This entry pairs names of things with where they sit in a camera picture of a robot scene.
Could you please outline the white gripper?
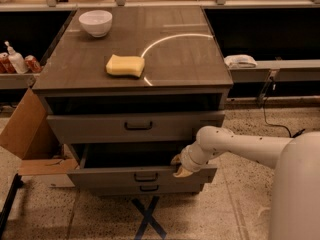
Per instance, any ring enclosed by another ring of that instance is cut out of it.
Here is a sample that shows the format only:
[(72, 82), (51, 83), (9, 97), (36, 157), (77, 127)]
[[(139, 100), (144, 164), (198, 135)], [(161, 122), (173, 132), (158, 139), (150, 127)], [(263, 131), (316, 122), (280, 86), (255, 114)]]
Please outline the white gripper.
[(170, 164), (181, 165), (173, 174), (176, 178), (185, 178), (192, 175), (192, 172), (198, 172), (207, 162), (207, 154), (198, 144), (186, 146), (180, 154), (175, 155)]

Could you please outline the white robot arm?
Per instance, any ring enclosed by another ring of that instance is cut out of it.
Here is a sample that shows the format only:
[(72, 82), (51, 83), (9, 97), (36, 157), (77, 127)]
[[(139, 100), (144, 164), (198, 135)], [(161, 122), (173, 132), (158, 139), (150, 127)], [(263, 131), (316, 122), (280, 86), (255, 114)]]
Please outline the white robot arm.
[(230, 152), (275, 170), (269, 240), (320, 240), (320, 133), (295, 138), (237, 135), (205, 126), (172, 159), (176, 177), (200, 171)]

